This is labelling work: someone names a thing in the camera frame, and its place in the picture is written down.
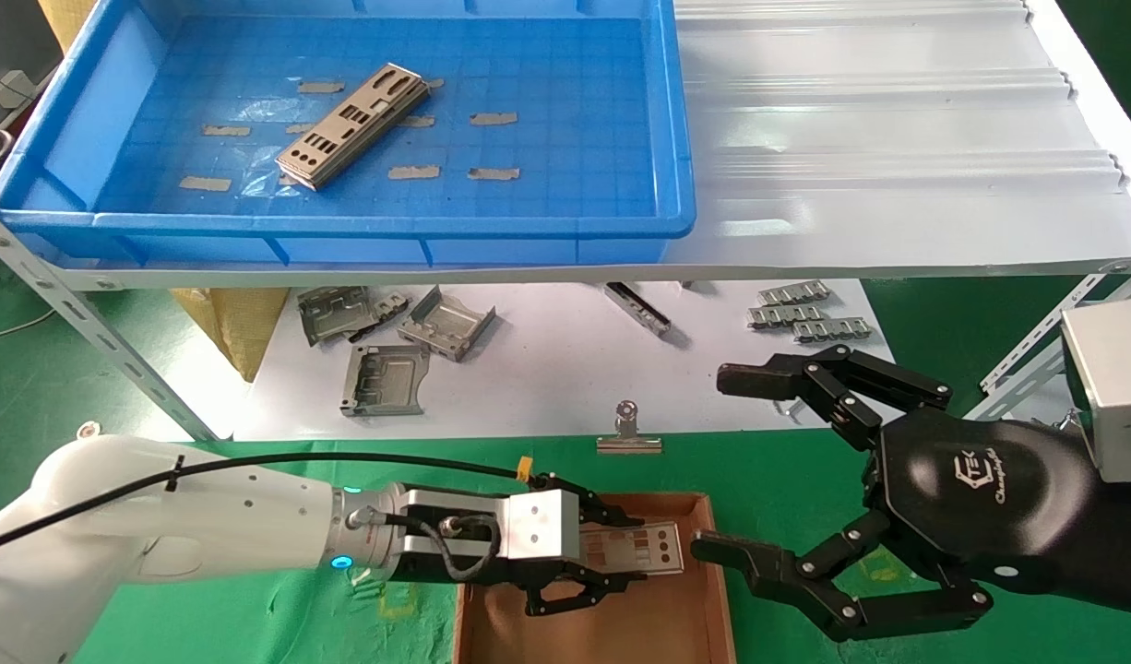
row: wire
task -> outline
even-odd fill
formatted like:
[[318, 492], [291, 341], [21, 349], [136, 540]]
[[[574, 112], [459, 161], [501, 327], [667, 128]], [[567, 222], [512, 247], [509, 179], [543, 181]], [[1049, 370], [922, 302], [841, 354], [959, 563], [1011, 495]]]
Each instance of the wire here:
[[7, 83], [5, 83], [3, 79], [1, 79], [1, 78], [0, 78], [0, 85], [2, 85], [2, 87], [7, 87], [8, 89], [10, 89], [10, 92], [14, 92], [16, 94], [20, 94], [21, 97], [25, 97], [25, 100], [28, 100], [29, 102], [37, 101], [37, 97], [32, 96], [32, 94], [21, 93], [21, 92], [19, 92], [15, 87], [10, 87], [10, 85], [8, 85]]
[[434, 529], [434, 526], [421, 520], [421, 518], [405, 517], [402, 514], [389, 514], [389, 516], [385, 517], [385, 521], [389, 526], [407, 526], [422, 531], [423, 535], [430, 537], [431, 542], [434, 542], [434, 546], [438, 546], [438, 553], [443, 555], [443, 567], [447, 568], [447, 576], [451, 577], [452, 581], [459, 584], [468, 583], [480, 576], [483, 568], [487, 567], [499, 554], [499, 521], [495, 521], [495, 517], [490, 516], [490, 514], [468, 514], [467, 517], [456, 518], [456, 524], [459, 526], [481, 525], [486, 526], [491, 531], [491, 543], [487, 547], [487, 553], [482, 555], [472, 567], [466, 568], [466, 570], [455, 567], [455, 559], [451, 558], [451, 547], [447, 546], [447, 540], [443, 540], [442, 533]]
[[21, 331], [21, 329], [25, 329], [27, 327], [33, 327], [33, 325], [40, 325], [42, 322], [45, 322], [54, 313], [57, 313], [57, 311], [54, 311], [54, 310], [48, 310], [48, 312], [45, 313], [45, 316], [42, 316], [38, 319], [29, 320], [28, 322], [25, 322], [23, 325], [17, 325], [17, 327], [10, 327], [8, 329], [1, 329], [0, 337], [7, 337], [8, 335], [12, 335], [12, 333], [19, 333], [19, 331]]
[[450, 471], [477, 472], [481, 475], [494, 475], [495, 477], [507, 477], [509, 480], [515, 478], [515, 472], [508, 471], [506, 467], [481, 466], [481, 464], [477, 463], [451, 462], [451, 459], [447, 458], [407, 457], [407, 455], [403, 454], [381, 454], [372, 451], [299, 451], [262, 454], [257, 457], [221, 458], [216, 462], [195, 463], [192, 466], [179, 468], [170, 467], [167, 471], [156, 472], [156, 474], [147, 475], [147, 477], [140, 477], [133, 482], [122, 484], [122, 486], [115, 486], [109, 492], [90, 497], [90, 499], [86, 499], [76, 505], [71, 505], [68, 508], [50, 514], [48, 517], [40, 517], [37, 520], [29, 521], [28, 524], [17, 526], [16, 528], [8, 531], [8, 533], [0, 534], [0, 546], [7, 545], [10, 542], [16, 542], [18, 538], [34, 534], [43, 528], [60, 524], [60, 521], [64, 521], [68, 518], [77, 517], [79, 514], [89, 511], [90, 509], [96, 509], [109, 502], [119, 500], [120, 497], [133, 494], [135, 492], [141, 491], [141, 489], [147, 489], [148, 486], [156, 486], [156, 484], [173, 482], [178, 478], [191, 475], [200, 475], [204, 472], [227, 471], [230, 467], [266, 466], [266, 464], [269, 463], [290, 462], [400, 463], [406, 464], [406, 466], [447, 467], [447, 469]]

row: white cord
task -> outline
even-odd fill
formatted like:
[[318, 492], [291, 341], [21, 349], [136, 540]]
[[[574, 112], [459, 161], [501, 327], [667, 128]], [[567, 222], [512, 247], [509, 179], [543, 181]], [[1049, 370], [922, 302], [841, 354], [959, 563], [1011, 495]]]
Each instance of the white cord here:
[[54, 310], [48, 310], [48, 312], [45, 313], [45, 316], [40, 317], [37, 320], [29, 320], [28, 322], [25, 322], [23, 325], [17, 325], [17, 327], [10, 327], [8, 329], [1, 329], [0, 337], [7, 337], [8, 335], [12, 335], [12, 333], [19, 333], [19, 331], [21, 331], [21, 329], [25, 329], [26, 327], [33, 327], [33, 325], [38, 325], [38, 324], [45, 322], [54, 313], [57, 313], [57, 311], [54, 311]]

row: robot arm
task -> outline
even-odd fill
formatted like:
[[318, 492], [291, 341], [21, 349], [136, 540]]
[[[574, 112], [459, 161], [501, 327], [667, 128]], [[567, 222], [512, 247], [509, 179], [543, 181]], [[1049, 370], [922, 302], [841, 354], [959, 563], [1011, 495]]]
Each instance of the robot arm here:
[[[835, 640], [966, 629], [992, 607], [978, 581], [1131, 612], [1131, 484], [1103, 481], [1076, 434], [944, 412], [942, 382], [835, 346], [722, 365], [718, 390], [802, 398], [858, 451], [869, 511], [804, 555], [696, 533], [692, 554], [737, 568], [754, 596], [797, 607]], [[856, 395], [906, 411], [888, 425]], [[832, 579], [886, 546], [933, 592], [851, 597]]]
[[[284, 462], [135, 437], [86, 438], [55, 451], [0, 511], [0, 664], [71, 659], [120, 584], [356, 564], [379, 580], [512, 583], [527, 593], [527, 613], [545, 615], [592, 606], [640, 577], [577, 562], [582, 521], [642, 521], [553, 474], [529, 477], [533, 490], [516, 495], [397, 483], [361, 492], [250, 464], [276, 459]], [[104, 494], [105, 486], [120, 488]], [[98, 505], [85, 509], [86, 501]], [[582, 593], [542, 601], [559, 577]]]

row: white shelf board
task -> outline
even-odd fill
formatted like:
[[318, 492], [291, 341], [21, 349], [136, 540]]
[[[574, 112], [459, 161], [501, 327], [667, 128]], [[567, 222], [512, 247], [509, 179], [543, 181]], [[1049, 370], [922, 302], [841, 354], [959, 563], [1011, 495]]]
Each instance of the white shelf board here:
[[1131, 270], [1131, 122], [1053, 0], [676, 0], [699, 216], [659, 265], [62, 262], [77, 288]]
[[[726, 397], [716, 388], [723, 362], [763, 364], [772, 353], [808, 353], [791, 331], [750, 331], [745, 310], [759, 290], [784, 282], [646, 282], [638, 291], [672, 318], [667, 339], [639, 327], [596, 286], [511, 283], [443, 288], [465, 307], [498, 319], [464, 362], [431, 356], [415, 416], [347, 419], [338, 411], [352, 345], [344, 339], [308, 347], [294, 299], [283, 310], [254, 378], [236, 441], [413, 440], [413, 438], [566, 437], [611, 434], [615, 404], [640, 407], [641, 432], [736, 432], [797, 426], [765, 400]], [[861, 316], [878, 328], [855, 281], [830, 281], [822, 302], [834, 318]], [[426, 287], [399, 287], [420, 297]], [[396, 345], [398, 320], [363, 344]], [[857, 350], [891, 359], [879, 329]], [[883, 416], [890, 411], [881, 411]], [[810, 411], [801, 422], [823, 426]]]

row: stamped metal part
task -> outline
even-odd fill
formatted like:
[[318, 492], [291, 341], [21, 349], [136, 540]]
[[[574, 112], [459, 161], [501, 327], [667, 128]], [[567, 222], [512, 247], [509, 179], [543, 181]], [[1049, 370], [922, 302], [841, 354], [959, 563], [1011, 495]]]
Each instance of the stamped metal part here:
[[814, 342], [838, 342], [864, 339], [873, 335], [873, 328], [863, 318], [828, 318], [813, 322], [794, 324], [794, 340], [797, 344]]
[[303, 320], [303, 335], [311, 346], [327, 337], [352, 335], [377, 321], [365, 286], [308, 291], [299, 297], [299, 316]]
[[320, 189], [429, 96], [416, 72], [385, 64], [275, 161], [300, 183]]
[[582, 564], [603, 575], [640, 571], [647, 576], [680, 575], [684, 555], [675, 521], [628, 528], [582, 531]]
[[789, 283], [786, 286], [758, 292], [758, 303], [763, 307], [803, 305], [814, 300], [827, 300], [831, 288], [819, 278], [813, 282]]
[[417, 388], [430, 370], [421, 346], [355, 346], [340, 400], [347, 417], [421, 415]]
[[746, 310], [746, 328], [775, 329], [826, 318], [828, 317], [819, 311], [819, 307], [813, 305], [757, 307]]
[[378, 300], [373, 302], [372, 314], [377, 317], [377, 320], [370, 322], [365, 327], [360, 328], [357, 331], [351, 333], [348, 335], [348, 340], [355, 344], [360, 342], [378, 327], [382, 327], [389, 320], [392, 320], [397, 314], [406, 311], [409, 308], [409, 297], [406, 297], [402, 293], [392, 292], [386, 295], [383, 300]]
[[428, 346], [431, 352], [461, 361], [484, 328], [495, 318], [495, 307], [487, 313], [468, 310], [457, 297], [443, 295], [434, 286], [398, 328], [398, 335], [415, 344]]
[[659, 313], [657, 308], [649, 305], [647, 300], [640, 297], [625, 283], [608, 282], [603, 291], [621, 310], [628, 312], [630, 317], [636, 319], [636, 322], [642, 325], [647, 331], [655, 336], [662, 337], [668, 329], [672, 329], [672, 321], [668, 320], [668, 317]]

